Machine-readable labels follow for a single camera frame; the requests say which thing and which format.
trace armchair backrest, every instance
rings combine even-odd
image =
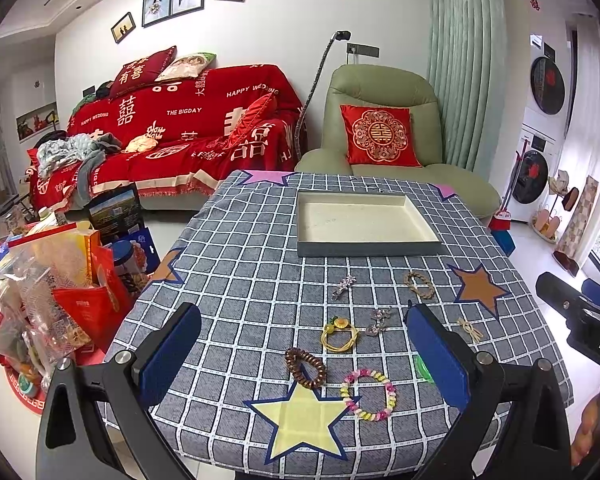
[[[442,162],[438,98],[421,76],[378,65],[343,65],[333,72],[327,90],[322,147],[347,153],[347,133],[340,105],[409,108],[416,156],[423,166]]]

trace tablecloth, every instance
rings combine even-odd
[[[493,237],[450,190],[385,178],[271,175],[234,171],[224,181],[175,241],[166,257],[170,272],[144,290],[107,353],[110,359],[122,349],[135,349],[183,301],[200,308],[200,337],[167,396],[150,410],[174,450],[202,462],[280,478],[372,478],[422,466],[458,410],[416,373],[416,353],[402,323],[408,300],[418,300],[403,282],[410,270],[434,283],[436,294],[424,303],[446,328],[500,362],[530,365],[544,356],[555,365],[565,405],[573,402],[562,356],[534,298]],[[299,258],[299,189],[405,194],[442,240],[442,253]],[[497,300],[498,319],[478,303],[454,302],[461,281],[451,267],[480,265],[494,284],[510,292]],[[332,300],[332,291],[348,274],[356,284]],[[380,337],[362,336],[348,353],[326,352],[320,332],[331,317],[347,317],[364,328],[374,306],[394,311]],[[480,344],[458,325],[459,317],[482,332]],[[291,346],[323,359],[328,368],[321,388],[325,396],[337,397],[342,378],[354,368],[380,370],[396,386],[398,402],[388,421],[360,421],[349,414],[334,426],[347,460],[301,448],[264,463],[272,427],[244,401],[286,395],[292,380],[284,352]],[[356,388],[364,409],[384,407],[378,386],[370,382]],[[108,406],[101,411],[106,423],[115,426]],[[507,412],[507,404],[498,407],[483,447],[494,443]]]

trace blue lid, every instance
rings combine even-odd
[[[129,240],[119,240],[111,245],[113,264],[122,265],[134,254],[134,247]]]

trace white tile floor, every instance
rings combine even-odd
[[[168,252],[189,217],[190,214],[179,211],[147,213],[146,224],[151,229],[161,257]],[[556,274],[560,279],[578,290],[580,289],[586,276],[580,273],[576,278],[572,278],[563,271],[552,257],[552,246],[536,236],[530,228],[523,224],[514,224],[511,234],[516,243],[516,251],[512,254],[511,261],[532,292],[535,292],[536,279],[545,271]],[[573,437],[580,423],[582,409],[600,389],[600,366],[567,345],[568,331],[564,324],[564,318],[544,301],[538,298],[536,301],[554,334],[573,383],[575,402],[567,410],[570,433]],[[0,449],[23,480],[34,480],[35,478],[36,439],[39,424],[40,418],[24,408],[15,398],[6,383],[4,372],[0,366]],[[142,474],[124,443],[120,442],[119,434],[112,437],[116,442],[116,449],[127,473],[133,478],[141,480]],[[478,453],[474,460],[476,472],[483,470],[489,455],[490,450]],[[229,470],[199,464],[193,460],[188,461],[187,466],[199,480],[230,480],[234,477]]]

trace green curtain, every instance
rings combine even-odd
[[[504,107],[504,1],[431,1],[429,81],[440,104],[445,161],[488,179]]]

